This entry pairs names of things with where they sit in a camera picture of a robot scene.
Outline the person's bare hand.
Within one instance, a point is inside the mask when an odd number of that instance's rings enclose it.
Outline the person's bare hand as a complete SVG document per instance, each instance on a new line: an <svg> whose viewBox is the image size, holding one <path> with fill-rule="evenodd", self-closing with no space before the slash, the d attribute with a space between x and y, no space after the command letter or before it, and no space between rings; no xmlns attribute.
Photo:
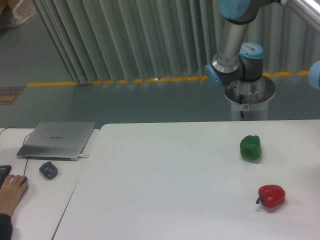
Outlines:
<svg viewBox="0 0 320 240"><path fill-rule="evenodd" d="M28 188L28 181L21 187L20 184L25 178L24 175L9 174L0 188L0 213L10 217L18 206L23 194Z"/></svg>

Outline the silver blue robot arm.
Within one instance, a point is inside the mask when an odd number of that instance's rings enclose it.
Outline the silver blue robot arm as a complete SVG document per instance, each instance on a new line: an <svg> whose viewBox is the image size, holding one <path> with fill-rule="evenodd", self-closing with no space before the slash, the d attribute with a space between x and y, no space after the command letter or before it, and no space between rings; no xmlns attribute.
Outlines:
<svg viewBox="0 0 320 240"><path fill-rule="evenodd" d="M219 10L226 19L218 52L205 66L208 80L216 88L236 80L255 81L262 76L263 55L249 57L241 54L249 23L259 9L277 3L291 8L297 15L320 31L320 2L318 0L220 0Z"/></svg>

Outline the dark sleeved forearm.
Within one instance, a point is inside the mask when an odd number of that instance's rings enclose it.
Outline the dark sleeved forearm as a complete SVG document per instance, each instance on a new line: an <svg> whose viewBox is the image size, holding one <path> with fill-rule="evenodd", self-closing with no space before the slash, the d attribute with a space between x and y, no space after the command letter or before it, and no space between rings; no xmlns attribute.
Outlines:
<svg viewBox="0 0 320 240"><path fill-rule="evenodd" d="M0 214L0 239L11 240L13 233L12 218L5 214Z"/></svg>

